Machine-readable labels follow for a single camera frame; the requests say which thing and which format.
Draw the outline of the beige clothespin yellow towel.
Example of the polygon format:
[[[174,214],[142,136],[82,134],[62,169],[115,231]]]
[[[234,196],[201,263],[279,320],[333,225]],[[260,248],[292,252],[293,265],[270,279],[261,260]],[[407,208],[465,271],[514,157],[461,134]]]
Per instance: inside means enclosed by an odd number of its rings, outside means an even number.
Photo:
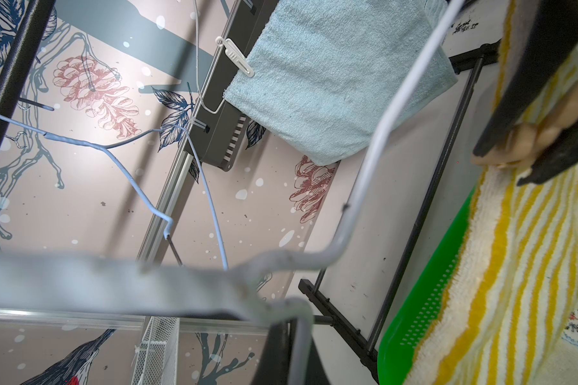
[[[578,81],[550,110],[539,124],[515,125],[505,139],[484,157],[473,155],[475,165],[497,168],[528,169],[547,147],[552,145],[563,130],[578,121]]]

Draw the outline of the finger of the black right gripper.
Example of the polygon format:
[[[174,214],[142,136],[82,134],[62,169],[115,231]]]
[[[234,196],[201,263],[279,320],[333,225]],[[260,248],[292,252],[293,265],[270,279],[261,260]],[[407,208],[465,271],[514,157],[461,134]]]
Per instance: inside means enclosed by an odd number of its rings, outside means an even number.
[[[531,173],[522,177],[517,186],[544,184],[550,179],[578,164],[578,120],[565,129],[554,144],[540,155],[531,167]]]
[[[512,130],[578,45],[578,1],[538,1],[520,62],[473,155],[484,157]]]

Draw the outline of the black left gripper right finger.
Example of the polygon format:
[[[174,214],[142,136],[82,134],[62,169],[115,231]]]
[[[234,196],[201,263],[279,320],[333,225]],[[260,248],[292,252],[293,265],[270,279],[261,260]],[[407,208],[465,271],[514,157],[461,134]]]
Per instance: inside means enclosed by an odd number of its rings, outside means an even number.
[[[329,385],[323,364],[317,351],[310,351],[305,376],[305,385]]]

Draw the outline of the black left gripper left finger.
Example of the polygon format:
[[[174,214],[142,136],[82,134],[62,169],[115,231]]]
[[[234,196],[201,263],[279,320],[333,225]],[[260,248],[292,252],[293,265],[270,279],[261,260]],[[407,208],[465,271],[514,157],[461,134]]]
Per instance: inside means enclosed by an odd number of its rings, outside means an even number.
[[[270,327],[251,385],[287,385],[289,372],[289,324]]]

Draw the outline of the yellow striped towel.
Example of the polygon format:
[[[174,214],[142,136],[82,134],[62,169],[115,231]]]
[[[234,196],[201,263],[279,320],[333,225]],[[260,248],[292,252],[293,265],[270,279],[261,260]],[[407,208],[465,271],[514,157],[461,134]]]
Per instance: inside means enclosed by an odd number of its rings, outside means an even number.
[[[509,4],[494,110],[537,3]],[[539,124],[576,81],[578,45],[512,128]],[[578,164],[523,186],[531,166],[483,168],[459,264],[402,384],[578,384]]]

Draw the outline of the white hanger with yellow towel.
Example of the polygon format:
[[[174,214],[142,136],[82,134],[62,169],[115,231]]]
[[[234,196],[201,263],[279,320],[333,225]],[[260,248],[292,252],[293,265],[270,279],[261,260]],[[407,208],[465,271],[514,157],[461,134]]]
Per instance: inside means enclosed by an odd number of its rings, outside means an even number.
[[[314,322],[311,306],[301,298],[265,302],[257,294],[257,283],[268,273],[324,269],[345,253],[393,125],[461,8],[460,1],[449,4],[383,114],[337,232],[324,250],[272,250],[226,270],[0,253],[0,309],[171,317],[227,313],[263,325],[293,319],[297,329],[288,381],[302,384]]]

